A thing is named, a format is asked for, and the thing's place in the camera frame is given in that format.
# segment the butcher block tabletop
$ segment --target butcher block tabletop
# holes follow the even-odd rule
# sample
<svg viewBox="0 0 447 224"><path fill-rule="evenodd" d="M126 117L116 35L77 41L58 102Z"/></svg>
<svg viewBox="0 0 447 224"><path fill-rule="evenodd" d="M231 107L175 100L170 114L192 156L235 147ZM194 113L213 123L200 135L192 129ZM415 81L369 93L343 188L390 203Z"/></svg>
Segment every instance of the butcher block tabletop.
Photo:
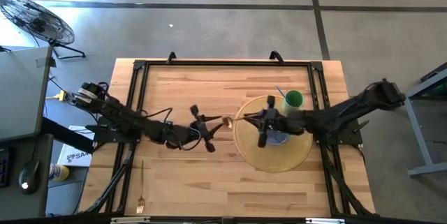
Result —
<svg viewBox="0 0 447 224"><path fill-rule="evenodd" d="M123 104L135 60L142 59L117 59L113 71L109 93ZM349 98L340 61L322 62L330 104ZM138 75L133 109L141 79L142 73ZM301 91L305 97L304 109L313 110L307 69L275 66L151 66L142 108L152 114L172 107L168 120L188 126L194 120L189 111L192 105L197 104L200 114L206 116L235 117L252 98L278 95L275 85L284 91ZM160 114L154 119L164 117ZM208 129L218 123L219 120L207 123ZM250 166L241 157L231 129L222 127L213 143L214 153L208 153L203 143L191 151L180 151L142 137L133 160L125 215L136 215L143 160L142 196L146 204L142 215L145 216L330 216L321 152L316 144L299 166L287 172L269 173ZM104 144L93 154L80 211L90 207L108 185L116 150L116 144ZM346 183L364 206L374 212L362 156L351 146L340 146L339 151ZM114 209L121 188L122 182L117 187ZM334 191L341 209L338 187L334 186Z"/></svg>

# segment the gold fork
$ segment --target gold fork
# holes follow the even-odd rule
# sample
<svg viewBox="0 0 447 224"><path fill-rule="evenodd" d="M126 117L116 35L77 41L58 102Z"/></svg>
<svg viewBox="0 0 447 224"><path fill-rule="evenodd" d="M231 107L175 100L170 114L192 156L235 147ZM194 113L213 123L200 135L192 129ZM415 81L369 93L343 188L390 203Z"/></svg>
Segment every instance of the gold fork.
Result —
<svg viewBox="0 0 447 224"><path fill-rule="evenodd" d="M143 209L145 208L145 205L146 205L146 201L142 197L142 185L143 185L143 183L142 183L142 174L143 174L143 171L144 171L144 169L143 169L144 164L145 164L145 162L142 160L141 161L141 196L140 196L140 199L138 199L137 214L141 214Z"/></svg>

